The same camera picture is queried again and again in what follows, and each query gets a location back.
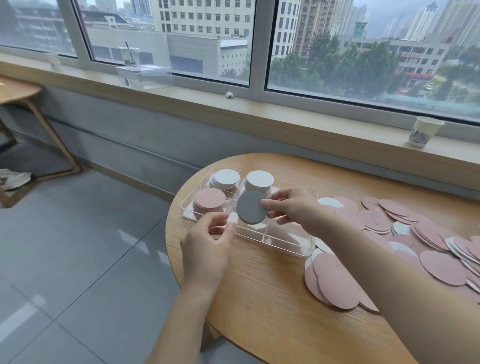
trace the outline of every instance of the person's right hand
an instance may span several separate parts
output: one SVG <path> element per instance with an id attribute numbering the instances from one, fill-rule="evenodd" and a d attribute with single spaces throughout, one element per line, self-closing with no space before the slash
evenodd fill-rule
<path id="1" fill-rule="evenodd" d="M 300 224 L 306 232 L 313 235 L 318 223 L 321 205 L 308 191 L 302 187 L 291 187 L 279 190 L 261 201 L 268 210 L 268 218 L 277 218 L 279 225 L 289 222 Z"/>

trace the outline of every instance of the oval wooden table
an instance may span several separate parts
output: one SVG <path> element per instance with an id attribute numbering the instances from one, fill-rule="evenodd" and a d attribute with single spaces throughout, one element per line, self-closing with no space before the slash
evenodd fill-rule
<path id="1" fill-rule="evenodd" d="M 191 177 L 167 217 L 168 257 L 183 282 L 180 238 L 193 226 L 181 202 L 215 164 L 266 170 L 277 179 L 308 186 L 322 196 L 390 198 L 464 237 L 479 234 L 480 203 L 426 188 L 273 153 L 236 156 Z M 340 312 L 317 301 L 304 280 L 305 259 L 235 237 L 222 284 L 207 322 L 227 340 L 269 364 L 415 363 L 383 317 L 362 308 Z"/>

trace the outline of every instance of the stack of white discs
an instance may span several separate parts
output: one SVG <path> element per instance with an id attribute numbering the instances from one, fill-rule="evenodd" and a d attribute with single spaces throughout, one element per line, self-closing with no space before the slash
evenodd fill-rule
<path id="1" fill-rule="evenodd" d="M 228 191 L 237 184 L 239 179 L 240 175 L 234 170 L 219 170 L 210 177 L 210 186 Z"/>
<path id="2" fill-rule="evenodd" d="M 260 191 L 269 194 L 275 179 L 264 170 L 253 170 L 245 178 L 245 189 L 248 191 Z"/>

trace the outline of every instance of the wooden window sill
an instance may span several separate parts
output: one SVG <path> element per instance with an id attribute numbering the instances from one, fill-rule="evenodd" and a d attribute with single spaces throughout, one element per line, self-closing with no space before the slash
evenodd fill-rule
<path id="1" fill-rule="evenodd" d="M 436 136 L 417 149 L 405 129 L 177 86 L 136 91 L 116 75 L 55 72 L 47 62 L 1 53 L 0 73 L 480 191 L 480 144 Z"/>

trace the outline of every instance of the baseboard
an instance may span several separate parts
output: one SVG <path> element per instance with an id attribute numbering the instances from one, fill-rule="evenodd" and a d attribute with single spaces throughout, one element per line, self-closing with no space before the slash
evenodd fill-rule
<path id="1" fill-rule="evenodd" d="M 30 144 L 33 144 L 33 145 L 35 145 L 39 148 L 48 150 L 49 152 L 52 152 L 52 153 L 55 153 L 57 155 L 63 156 L 63 153 L 56 146 L 45 143 L 41 140 L 35 139 L 31 136 L 25 135 L 21 132 L 15 131 L 15 130 L 10 129 L 10 131 L 15 137 L 17 137 L 19 139 L 25 140 L 26 142 L 28 142 Z M 107 175 L 111 178 L 114 178 L 114 179 L 116 179 L 120 182 L 126 183 L 126 184 L 128 184 L 132 187 L 138 188 L 139 190 L 145 191 L 149 194 L 152 194 L 153 196 L 160 197 L 162 200 L 165 200 L 167 202 L 171 203 L 173 201 L 173 198 L 175 197 L 174 194 L 163 191 L 163 190 L 161 190 L 159 188 L 156 188 L 156 187 L 154 187 L 150 184 L 147 184 L 145 182 L 141 182 L 139 180 L 136 180 L 135 178 L 132 178 L 132 177 L 126 176 L 124 174 L 118 173 L 114 170 L 110 170 L 110 169 L 108 169 L 104 166 L 96 164 L 96 163 L 94 163 L 90 160 L 87 160 L 87 159 L 83 158 L 83 157 L 80 157 L 80 156 L 77 156 L 77 155 L 74 155 L 74 157 L 80 164 L 82 164 L 85 167 L 96 170 L 99 173 L 105 174 L 105 175 Z"/>

